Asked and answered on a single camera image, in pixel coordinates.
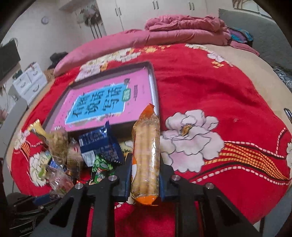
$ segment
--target floral blanket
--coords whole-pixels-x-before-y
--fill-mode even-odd
[[[37,176],[43,146],[27,126],[43,122],[73,81],[146,60],[157,80],[164,162],[190,182],[214,183],[251,223],[259,221],[291,181],[291,134],[243,72],[201,45],[128,48],[58,77],[15,143],[12,177],[20,191],[42,195],[50,190]],[[128,151],[131,146],[131,141],[122,144]],[[131,199],[115,204],[117,236],[173,236],[173,204],[133,204]]]

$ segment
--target white drawer unit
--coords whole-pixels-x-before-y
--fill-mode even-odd
[[[25,72],[27,73],[31,82],[36,81],[43,75],[43,72],[37,62],[29,67]]]
[[[43,74],[26,92],[24,92],[22,97],[27,101],[27,104],[30,104],[32,102],[32,100],[38,95],[38,93],[47,83],[47,78]]]
[[[13,85],[17,92],[21,94],[22,92],[26,91],[32,85],[32,83],[29,80],[27,74],[23,73],[13,82]]]
[[[24,98],[29,105],[47,83],[38,63],[34,63],[13,82],[8,93]]]

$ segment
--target snack package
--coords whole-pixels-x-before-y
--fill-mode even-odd
[[[72,138],[69,143],[67,155],[67,168],[72,172],[72,175],[80,179],[80,173],[83,166],[83,158],[81,156],[80,146],[78,142]]]
[[[65,194],[74,187],[74,184],[70,177],[60,169],[56,169],[51,172],[51,175],[48,179],[51,188],[55,194],[58,194],[59,197],[64,197]]]
[[[35,135],[37,135],[40,139],[42,139],[47,145],[48,145],[48,137],[49,135],[47,134],[47,132],[43,129],[43,127],[41,126],[41,122],[39,119],[37,119],[34,123],[30,124],[27,127],[28,131],[34,133]]]
[[[68,153],[68,133],[63,127],[58,126],[50,133],[47,133],[38,119],[30,124],[27,129],[39,136],[49,146],[50,153],[53,156],[58,157],[57,161],[59,163],[66,163]]]
[[[58,157],[57,162],[66,164],[68,154],[68,133],[63,127],[56,127],[48,138],[49,151]]]
[[[102,155],[96,155],[94,164],[92,167],[91,178],[89,185],[98,184],[105,177],[109,177],[114,174],[114,167],[105,159]]]
[[[160,124],[149,104],[133,126],[131,196],[144,205],[152,205],[159,196]]]
[[[95,156],[101,154],[105,160],[124,164],[124,155],[115,137],[112,136],[110,123],[97,130],[79,136],[81,155],[88,167],[92,167]]]
[[[40,157],[42,157],[42,162],[41,162],[41,170],[39,171],[39,178],[40,179],[45,179],[47,177],[47,165],[52,159],[52,155],[49,151],[41,152]]]

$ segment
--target gold snack wrapper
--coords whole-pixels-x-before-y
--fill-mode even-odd
[[[68,133],[63,127],[57,127],[55,130],[47,133],[40,120],[36,120],[27,128],[40,137],[49,147],[49,151],[53,156],[58,157],[57,162],[66,164],[68,154]]]
[[[28,131],[40,137],[48,145],[48,139],[50,139],[50,135],[43,129],[39,119],[30,124],[27,129]]]
[[[149,104],[133,126],[131,196],[144,205],[152,205],[159,196],[160,124]]]

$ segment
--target cabinet handle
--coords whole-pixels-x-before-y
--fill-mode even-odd
[[[39,89],[39,84],[37,85],[37,88],[36,89],[33,89],[32,91],[33,92],[37,92],[38,89]]]

